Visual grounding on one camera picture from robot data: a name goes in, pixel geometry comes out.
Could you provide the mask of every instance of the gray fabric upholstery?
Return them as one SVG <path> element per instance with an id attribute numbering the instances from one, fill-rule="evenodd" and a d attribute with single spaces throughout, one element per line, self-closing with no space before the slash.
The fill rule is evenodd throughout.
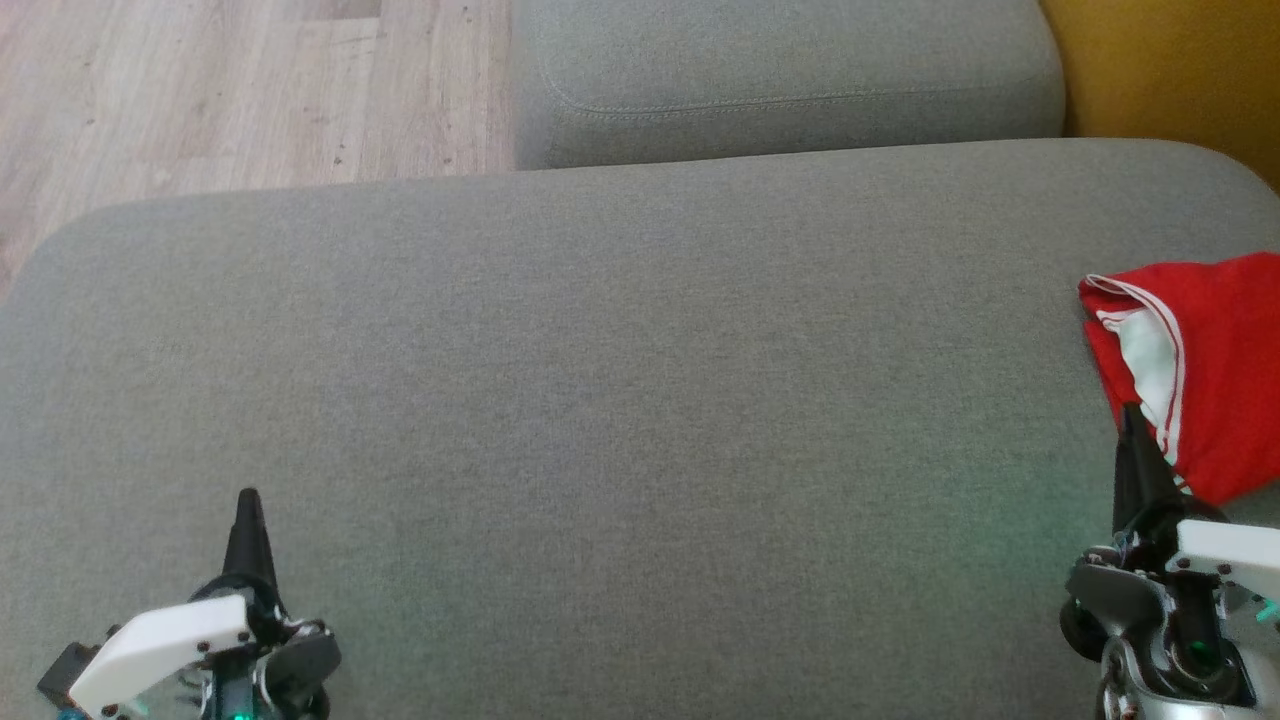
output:
<path id="1" fill-rule="evenodd" d="M 93 213 L 0 310 L 0 698 L 41 716 L 65 642 L 183 600 L 255 484 L 334 717 L 1088 717 L 1075 283 L 1277 237 L 1248 170 L 1151 141 Z"/>
<path id="2" fill-rule="evenodd" d="M 1036 0 L 517 0 L 521 168 L 1061 132 Z"/>

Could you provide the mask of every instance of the red cloth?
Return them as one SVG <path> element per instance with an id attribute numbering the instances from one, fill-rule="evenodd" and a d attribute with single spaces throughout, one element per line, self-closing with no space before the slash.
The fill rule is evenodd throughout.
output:
<path id="1" fill-rule="evenodd" d="M 1280 255 L 1089 275 L 1080 301 L 1116 418 L 1143 402 L 1198 497 L 1221 503 L 1280 477 Z"/>

